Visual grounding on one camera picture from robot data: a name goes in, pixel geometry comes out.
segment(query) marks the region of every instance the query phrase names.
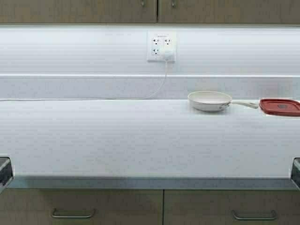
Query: outlet cover plate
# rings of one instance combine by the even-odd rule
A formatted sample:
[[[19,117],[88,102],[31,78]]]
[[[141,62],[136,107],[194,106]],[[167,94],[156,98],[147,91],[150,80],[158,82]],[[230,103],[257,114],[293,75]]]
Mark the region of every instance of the outlet cover plate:
[[[147,61],[165,61],[163,51],[172,51],[170,61],[176,61],[177,33],[175,31],[149,31],[147,37]]]

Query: wall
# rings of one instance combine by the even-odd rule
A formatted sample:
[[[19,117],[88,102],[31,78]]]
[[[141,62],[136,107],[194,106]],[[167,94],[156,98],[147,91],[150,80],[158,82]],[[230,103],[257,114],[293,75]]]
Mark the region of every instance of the wall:
[[[146,95],[164,74],[163,63],[146,61],[149,30],[178,36],[160,98],[208,88],[239,98],[298,95],[300,28],[1,26],[0,98]]]

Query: plastic container lid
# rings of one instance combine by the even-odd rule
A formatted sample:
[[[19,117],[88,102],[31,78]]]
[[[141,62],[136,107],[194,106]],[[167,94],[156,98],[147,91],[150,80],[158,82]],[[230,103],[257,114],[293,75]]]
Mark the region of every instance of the plastic container lid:
[[[266,114],[300,116],[300,103],[289,99],[262,99],[259,106]]]

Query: wooden cabinet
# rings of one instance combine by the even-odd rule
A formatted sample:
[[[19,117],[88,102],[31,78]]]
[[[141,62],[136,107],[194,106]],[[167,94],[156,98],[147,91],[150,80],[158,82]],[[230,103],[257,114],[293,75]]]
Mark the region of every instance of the wooden cabinet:
[[[162,225],[162,191],[6,189],[0,195],[4,225]],[[95,214],[88,219],[55,219]]]
[[[165,225],[298,225],[299,191],[165,191]],[[241,218],[275,220],[239,221]]]
[[[156,23],[157,0],[0,0],[0,23]]]
[[[299,0],[159,0],[158,9],[161,23],[300,23]]]

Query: frying pan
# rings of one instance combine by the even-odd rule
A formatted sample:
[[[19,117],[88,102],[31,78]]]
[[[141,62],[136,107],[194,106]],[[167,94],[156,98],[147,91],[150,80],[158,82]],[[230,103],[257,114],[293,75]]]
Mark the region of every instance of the frying pan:
[[[253,109],[257,109],[258,105],[246,102],[233,102],[230,95],[217,92],[217,91],[196,91],[188,95],[191,105],[198,110],[205,112],[219,112],[230,104],[244,105]]]

